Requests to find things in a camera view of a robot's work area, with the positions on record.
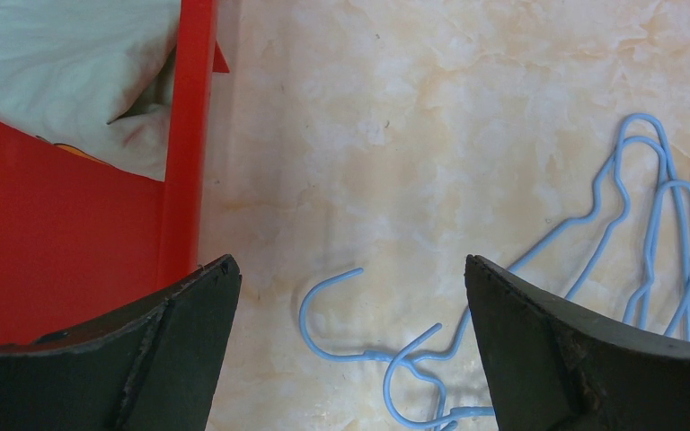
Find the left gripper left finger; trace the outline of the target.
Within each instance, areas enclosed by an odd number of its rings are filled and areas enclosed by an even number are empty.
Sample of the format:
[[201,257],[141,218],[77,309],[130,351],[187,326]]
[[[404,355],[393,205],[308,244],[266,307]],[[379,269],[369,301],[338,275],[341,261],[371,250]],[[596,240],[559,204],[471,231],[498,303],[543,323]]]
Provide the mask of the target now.
[[0,430],[202,430],[242,275],[225,255],[30,344],[0,346]]

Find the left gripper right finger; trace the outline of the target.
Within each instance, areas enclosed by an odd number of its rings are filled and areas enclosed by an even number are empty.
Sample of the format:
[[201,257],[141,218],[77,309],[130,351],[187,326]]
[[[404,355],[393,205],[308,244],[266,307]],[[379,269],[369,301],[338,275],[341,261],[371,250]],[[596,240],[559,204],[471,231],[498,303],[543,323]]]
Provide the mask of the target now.
[[690,430],[690,342],[609,319],[468,256],[466,295],[501,430]]

